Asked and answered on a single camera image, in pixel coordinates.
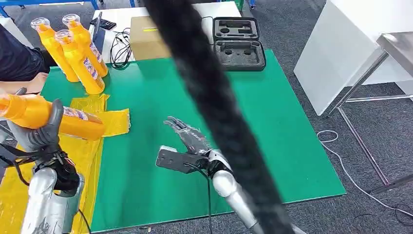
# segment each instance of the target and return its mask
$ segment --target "yellow bottle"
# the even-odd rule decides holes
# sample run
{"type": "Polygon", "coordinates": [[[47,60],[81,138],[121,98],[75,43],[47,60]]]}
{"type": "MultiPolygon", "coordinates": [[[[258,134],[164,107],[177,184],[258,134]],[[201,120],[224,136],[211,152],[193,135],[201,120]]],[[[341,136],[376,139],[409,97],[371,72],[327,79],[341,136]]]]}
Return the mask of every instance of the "yellow bottle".
{"type": "MultiPolygon", "coordinates": [[[[89,140],[97,140],[103,136],[105,125],[98,117],[69,107],[63,108],[60,133],[89,140]]],[[[0,117],[21,127],[37,129],[44,126],[51,109],[52,103],[39,95],[0,95],[0,117]]]]}
{"type": "Polygon", "coordinates": [[[91,35],[80,23],[80,17],[76,14],[65,15],[62,22],[73,32],[75,41],[85,50],[86,55],[92,62],[101,77],[108,74],[108,67],[102,59],[101,54],[94,45],[91,35]]]}
{"type": "Polygon", "coordinates": [[[60,43],[55,40],[56,32],[50,27],[50,21],[46,18],[36,18],[30,25],[38,32],[41,43],[66,75],[67,80],[78,82],[79,78],[67,62],[60,43]]]}
{"type": "Polygon", "coordinates": [[[62,45],[64,56],[72,65],[80,82],[88,94],[100,94],[105,89],[105,83],[92,65],[84,50],[78,46],[69,30],[56,32],[55,39],[62,45]]]}

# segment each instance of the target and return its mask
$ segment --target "yellow cloth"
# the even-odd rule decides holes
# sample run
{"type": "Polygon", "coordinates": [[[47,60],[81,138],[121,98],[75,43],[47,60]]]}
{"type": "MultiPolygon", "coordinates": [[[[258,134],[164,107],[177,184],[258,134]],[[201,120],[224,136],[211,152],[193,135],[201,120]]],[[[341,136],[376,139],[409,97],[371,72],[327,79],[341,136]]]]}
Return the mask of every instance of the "yellow cloth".
{"type": "MultiPolygon", "coordinates": [[[[129,131],[129,109],[106,112],[106,100],[109,95],[91,95],[74,98],[70,107],[97,115],[107,128],[104,136],[115,136],[129,131]]],[[[85,187],[80,198],[79,208],[89,224],[92,223],[94,203],[99,181],[100,160],[103,138],[90,141],[59,134],[60,146],[75,163],[76,170],[85,177],[85,187]]],[[[20,167],[24,178],[30,181],[33,164],[20,167]]],[[[8,168],[0,184],[0,233],[16,234],[20,232],[26,204],[28,187],[24,185],[15,168],[8,168]]],[[[73,221],[72,233],[87,233],[87,227],[80,214],[73,221]]]]}

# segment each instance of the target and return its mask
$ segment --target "cardboard box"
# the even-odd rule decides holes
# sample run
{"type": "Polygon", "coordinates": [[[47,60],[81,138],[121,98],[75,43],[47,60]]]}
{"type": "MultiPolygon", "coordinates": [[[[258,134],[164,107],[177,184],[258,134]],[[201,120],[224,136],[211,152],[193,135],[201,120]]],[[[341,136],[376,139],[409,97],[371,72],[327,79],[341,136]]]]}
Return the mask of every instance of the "cardboard box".
{"type": "Polygon", "coordinates": [[[169,48],[149,16],[131,19],[130,44],[135,60],[170,57],[169,48]]]}

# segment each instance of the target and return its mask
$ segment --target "green table mat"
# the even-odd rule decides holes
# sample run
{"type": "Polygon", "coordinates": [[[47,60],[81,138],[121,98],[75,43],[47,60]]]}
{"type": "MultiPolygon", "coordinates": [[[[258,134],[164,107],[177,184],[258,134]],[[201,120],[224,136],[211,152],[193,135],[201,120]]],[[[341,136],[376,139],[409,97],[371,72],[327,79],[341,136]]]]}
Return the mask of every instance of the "green table mat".
{"type": "MultiPolygon", "coordinates": [[[[345,189],[298,102],[274,53],[265,51],[261,72],[228,72],[241,111],[264,153],[284,202],[342,195],[345,189]]],[[[207,184],[199,173],[189,175],[155,166],[160,145],[186,149],[162,123],[175,116],[210,132],[186,93],[172,59],[134,61],[123,71],[109,68],[104,78],[110,94],[108,110],[130,109],[128,134],[104,139],[92,230],[207,215],[207,184]]],[[[59,69],[50,71],[42,95],[85,96],[80,83],[69,83],[59,69]]],[[[211,188],[212,212],[230,212],[211,188]]]]}

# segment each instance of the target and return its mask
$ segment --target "person's arm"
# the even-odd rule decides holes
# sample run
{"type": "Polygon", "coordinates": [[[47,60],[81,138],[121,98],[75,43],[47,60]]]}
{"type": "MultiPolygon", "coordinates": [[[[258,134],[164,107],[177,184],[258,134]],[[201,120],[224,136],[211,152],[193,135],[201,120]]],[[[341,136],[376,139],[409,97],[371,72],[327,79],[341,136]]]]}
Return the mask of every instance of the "person's arm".
{"type": "Polygon", "coordinates": [[[40,72],[31,81],[0,81],[0,89],[8,94],[14,94],[22,87],[27,88],[27,93],[39,93],[47,78],[47,73],[40,72]]]}

